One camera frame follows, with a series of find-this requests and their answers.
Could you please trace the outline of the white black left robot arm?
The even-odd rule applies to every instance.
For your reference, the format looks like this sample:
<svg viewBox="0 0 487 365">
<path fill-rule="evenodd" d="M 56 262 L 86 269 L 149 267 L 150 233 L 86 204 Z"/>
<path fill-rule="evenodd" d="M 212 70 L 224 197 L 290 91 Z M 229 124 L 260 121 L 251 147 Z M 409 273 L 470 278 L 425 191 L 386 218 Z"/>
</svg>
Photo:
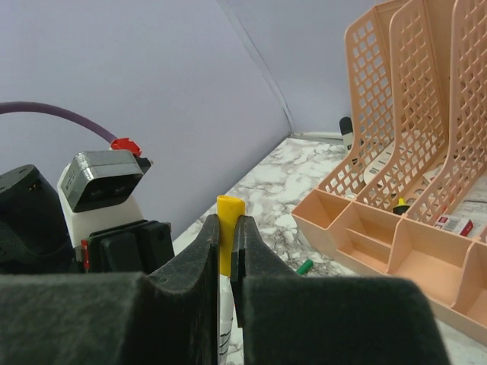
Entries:
<svg viewBox="0 0 487 365">
<path fill-rule="evenodd" d="M 174 257 L 170 224 L 141 218 L 131 201 L 102 216 L 109 220 L 83 213 L 81 236 L 73 240 L 57 192 L 34 165 L 2 174 L 1 273 L 150 274 Z"/>
</svg>

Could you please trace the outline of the yellow pen cap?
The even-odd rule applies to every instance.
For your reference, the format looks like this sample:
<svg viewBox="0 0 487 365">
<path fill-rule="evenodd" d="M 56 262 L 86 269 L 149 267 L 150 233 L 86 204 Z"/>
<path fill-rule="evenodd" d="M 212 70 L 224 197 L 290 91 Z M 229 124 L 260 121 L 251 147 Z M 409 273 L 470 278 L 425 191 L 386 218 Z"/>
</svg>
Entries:
<svg viewBox="0 0 487 365">
<path fill-rule="evenodd" d="M 228 195 L 219 195 L 217 197 L 216 204 L 220 227 L 220 274 L 230 277 L 234 231 L 239 217 L 241 215 L 245 215 L 246 205 L 243 200 Z"/>
</svg>

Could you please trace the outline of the white pen green end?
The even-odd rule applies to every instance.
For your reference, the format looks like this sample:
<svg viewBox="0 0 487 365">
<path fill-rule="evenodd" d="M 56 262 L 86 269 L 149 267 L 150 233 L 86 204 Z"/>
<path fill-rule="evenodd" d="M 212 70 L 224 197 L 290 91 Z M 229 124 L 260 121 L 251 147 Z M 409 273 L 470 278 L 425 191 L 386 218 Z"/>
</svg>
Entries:
<svg viewBox="0 0 487 365">
<path fill-rule="evenodd" d="M 314 266 L 314 262 L 311 259 L 307 259 L 296 270 L 296 273 L 298 275 L 307 275 L 309 273 L 309 271 L 312 269 L 313 266 Z"/>
</svg>

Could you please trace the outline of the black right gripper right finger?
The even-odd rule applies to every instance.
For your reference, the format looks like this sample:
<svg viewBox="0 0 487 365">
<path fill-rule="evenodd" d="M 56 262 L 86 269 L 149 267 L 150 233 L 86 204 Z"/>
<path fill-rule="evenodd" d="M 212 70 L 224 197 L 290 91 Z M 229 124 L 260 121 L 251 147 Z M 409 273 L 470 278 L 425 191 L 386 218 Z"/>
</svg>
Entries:
<svg viewBox="0 0 487 365">
<path fill-rule="evenodd" d="M 447 364 L 428 300 L 412 281 L 304 277 L 237 221 L 231 284 L 247 364 Z"/>
</svg>

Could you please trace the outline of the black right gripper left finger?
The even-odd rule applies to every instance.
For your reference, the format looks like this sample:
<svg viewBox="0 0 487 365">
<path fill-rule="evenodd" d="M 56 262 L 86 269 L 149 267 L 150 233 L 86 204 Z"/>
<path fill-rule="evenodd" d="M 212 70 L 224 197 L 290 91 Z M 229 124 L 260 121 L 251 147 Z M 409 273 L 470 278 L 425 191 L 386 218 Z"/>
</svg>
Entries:
<svg viewBox="0 0 487 365">
<path fill-rule="evenodd" d="M 218 218 L 141 272 L 2 275 L 3 364 L 217 364 Z"/>
</svg>

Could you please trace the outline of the white pen yellow end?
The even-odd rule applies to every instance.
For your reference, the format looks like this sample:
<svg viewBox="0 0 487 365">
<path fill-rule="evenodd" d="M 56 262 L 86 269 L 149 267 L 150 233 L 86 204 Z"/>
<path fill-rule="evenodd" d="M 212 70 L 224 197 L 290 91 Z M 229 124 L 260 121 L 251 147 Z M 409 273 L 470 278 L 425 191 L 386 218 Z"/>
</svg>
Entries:
<svg viewBox="0 0 487 365">
<path fill-rule="evenodd" d="M 226 364 L 234 314 L 234 297 L 231 280 L 225 275 L 219 277 L 220 287 L 220 335 L 218 363 Z"/>
</svg>

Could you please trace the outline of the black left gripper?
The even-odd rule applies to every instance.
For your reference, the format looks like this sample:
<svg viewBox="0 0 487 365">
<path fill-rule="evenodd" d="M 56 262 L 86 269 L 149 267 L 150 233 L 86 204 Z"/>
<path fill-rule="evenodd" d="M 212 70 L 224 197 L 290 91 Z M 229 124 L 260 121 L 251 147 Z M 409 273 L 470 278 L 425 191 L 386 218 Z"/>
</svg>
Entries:
<svg viewBox="0 0 487 365">
<path fill-rule="evenodd" d="M 78 273 L 152 273 L 174 257 L 171 225 L 140 220 L 91 233 L 75 249 Z"/>
</svg>

